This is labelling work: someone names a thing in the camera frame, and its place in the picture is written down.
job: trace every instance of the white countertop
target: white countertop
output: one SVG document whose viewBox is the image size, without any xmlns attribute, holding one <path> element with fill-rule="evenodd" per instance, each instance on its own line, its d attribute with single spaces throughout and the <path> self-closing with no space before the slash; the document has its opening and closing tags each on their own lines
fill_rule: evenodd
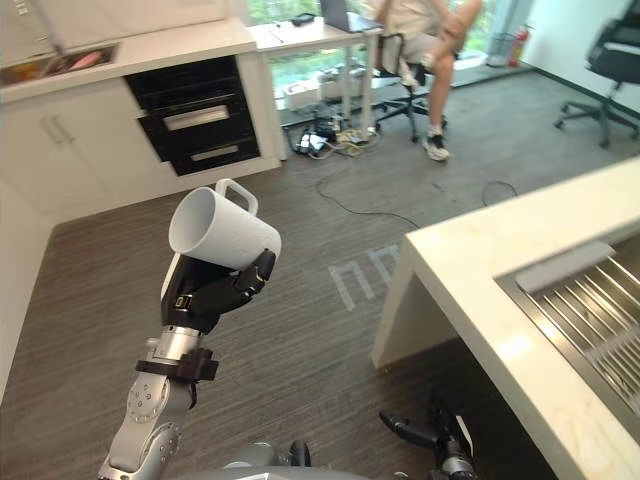
<svg viewBox="0 0 640 480">
<path fill-rule="evenodd" d="M 2 88 L 0 101 L 5 104 L 132 73 L 256 50 L 255 40 L 238 18 L 145 33 L 117 42 L 112 63 Z"/>
<path fill-rule="evenodd" d="M 640 445 L 494 278 L 640 220 L 639 181 L 637 157 L 407 236 L 416 273 L 562 480 L 640 479 Z"/>
</svg>

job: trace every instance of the kitchen counter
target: kitchen counter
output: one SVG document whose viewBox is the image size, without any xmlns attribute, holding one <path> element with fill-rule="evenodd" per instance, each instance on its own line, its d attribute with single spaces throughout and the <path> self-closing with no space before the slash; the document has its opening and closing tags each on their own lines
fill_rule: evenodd
<svg viewBox="0 0 640 480">
<path fill-rule="evenodd" d="M 6 104 L 132 73 L 256 50 L 255 40 L 238 18 L 145 33 L 117 42 L 119 47 L 112 63 L 2 88 L 0 102 Z"/>
<path fill-rule="evenodd" d="M 459 335 L 558 478 L 640 478 L 640 445 L 495 281 L 637 222 L 639 178 L 637 157 L 408 234 L 375 366 Z"/>
</svg>

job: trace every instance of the desk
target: desk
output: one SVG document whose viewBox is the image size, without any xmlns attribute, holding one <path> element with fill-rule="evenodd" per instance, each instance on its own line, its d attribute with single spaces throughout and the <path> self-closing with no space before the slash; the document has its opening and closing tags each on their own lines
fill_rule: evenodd
<svg viewBox="0 0 640 480">
<path fill-rule="evenodd" d="M 249 27 L 249 32 L 256 41 L 260 56 L 262 79 L 262 96 L 265 99 L 265 110 L 269 112 L 276 152 L 280 160 L 286 160 L 287 154 L 282 139 L 280 118 L 274 98 L 273 78 L 269 67 L 269 59 L 290 55 L 292 53 L 320 50 L 328 48 L 344 48 L 344 74 L 342 78 L 342 110 L 347 119 L 351 116 L 351 98 L 349 96 L 349 71 L 351 70 L 351 46 L 359 43 L 367 45 L 367 65 L 362 91 L 361 135 L 369 138 L 368 128 L 371 125 L 371 78 L 375 63 L 377 37 L 381 29 L 360 33 L 348 33 L 324 24 L 322 17 L 302 27 L 294 27 L 289 22 L 256 25 Z"/>
</svg>

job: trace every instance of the faucet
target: faucet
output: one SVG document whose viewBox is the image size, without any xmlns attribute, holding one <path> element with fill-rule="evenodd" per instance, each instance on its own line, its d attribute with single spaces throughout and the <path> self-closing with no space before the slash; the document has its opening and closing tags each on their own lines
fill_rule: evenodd
<svg viewBox="0 0 640 480">
<path fill-rule="evenodd" d="M 56 51 L 56 55 L 62 57 L 64 55 L 64 48 L 62 47 L 62 43 L 60 42 L 60 38 L 58 37 L 55 29 L 53 28 L 53 23 L 51 19 L 47 15 L 46 11 L 40 5 L 41 0 L 30 0 L 31 5 L 33 6 L 33 10 L 36 12 L 40 21 L 44 25 L 44 29 L 46 31 L 46 35 L 42 38 L 43 40 L 46 38 L 49 40 L 49 43 Z"/>
</svg>

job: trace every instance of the oven handle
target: oven handle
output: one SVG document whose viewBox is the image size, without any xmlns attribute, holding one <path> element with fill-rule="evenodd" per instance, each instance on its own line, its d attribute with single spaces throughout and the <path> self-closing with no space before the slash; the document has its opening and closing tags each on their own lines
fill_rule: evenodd
<svg viewBox="0 0 640 480">
<path fill-rule="evenodd" d="M 216 105 L 215 107 L 202 108 L 192 112 L 179 113 L 164 117 L 163 121 L 169 131 L 181 130 L 183 128 L 195 127 L 206 123 L 219 122 L 230 118 L 226 105 Z"/>
</svg>

